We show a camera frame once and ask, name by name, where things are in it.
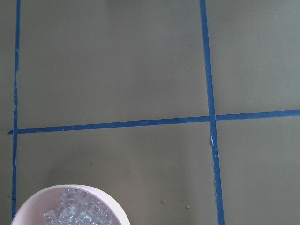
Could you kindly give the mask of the pile of clear ice cubes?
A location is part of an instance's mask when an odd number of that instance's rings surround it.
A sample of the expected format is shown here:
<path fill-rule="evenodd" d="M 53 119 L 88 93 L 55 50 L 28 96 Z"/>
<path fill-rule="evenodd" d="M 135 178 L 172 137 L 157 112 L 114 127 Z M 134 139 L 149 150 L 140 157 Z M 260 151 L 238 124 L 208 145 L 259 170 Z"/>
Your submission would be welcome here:
<path fill-rule="evenodd" d="M 46 225 L 118 225 L 115 214 L 101 200 L 76 188 L 67 188 L 58 205 L 43 214 Z"/>

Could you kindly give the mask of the pink bowl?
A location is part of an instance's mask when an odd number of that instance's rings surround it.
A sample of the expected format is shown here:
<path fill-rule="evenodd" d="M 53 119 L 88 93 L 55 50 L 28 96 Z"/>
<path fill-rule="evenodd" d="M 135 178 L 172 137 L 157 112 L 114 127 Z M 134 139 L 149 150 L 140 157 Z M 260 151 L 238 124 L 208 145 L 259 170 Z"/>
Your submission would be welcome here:
<path fill-rule="evenodd" d="M 68 188 L 82 190 L 103 202 L 112 211 L 119 225 L 130 224 L 125 211 L 113 197 L 95 187 L 77 184 L 56 185 L 38 191 L 19 208 L 11 224 L 43 225 L 42 214 L 54 209 L 59 202 L 58 198 Z"/>

